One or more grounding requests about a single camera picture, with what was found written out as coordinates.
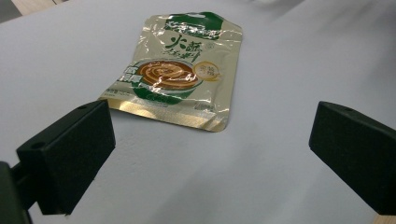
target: white table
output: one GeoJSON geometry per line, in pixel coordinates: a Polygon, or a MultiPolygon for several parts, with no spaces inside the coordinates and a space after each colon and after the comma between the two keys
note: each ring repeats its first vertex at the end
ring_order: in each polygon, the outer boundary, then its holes
{"type": "Polygon", "coordinates": [[[375,212],[308,146],[317,104],[396,128],[392,0],[78,0],[0,24],[0,160],[132,59],[146,18],[213,11],[244,40],[231,119],[208,133],[112,111],[117,147],[69,217],[34,223],[362,224],[375,212]]]}

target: dark object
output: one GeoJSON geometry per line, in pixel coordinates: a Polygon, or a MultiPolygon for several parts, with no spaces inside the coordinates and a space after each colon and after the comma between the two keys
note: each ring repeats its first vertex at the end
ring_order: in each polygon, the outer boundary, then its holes
{"type": "Polygon", "coordinates": [[[9,191],[0,194],[0,223],[29,223],[4,221],[6,211],[27,210],[35,201],[44,215],[71,214],[114,147],[107,101],[82,105],[51,124],[17,149],[21,162],[12,172],[0,163],[0,192],[9,191]]]}
{"type": "Polygon", "coordinates": [[[396,215],[396,132],[342,105],[318,104],[309,146],[380,215],[396,215]]]}

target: hot pot dipping sauce packet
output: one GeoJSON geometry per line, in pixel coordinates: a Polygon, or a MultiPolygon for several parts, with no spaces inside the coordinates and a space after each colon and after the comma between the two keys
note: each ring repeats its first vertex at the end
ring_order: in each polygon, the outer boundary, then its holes
{"type": "Polygon", "coordinates": [[[133,61],[100,99],[139,116],[222,131],[242,29],[211,13],[152,16],[133,61]]]}

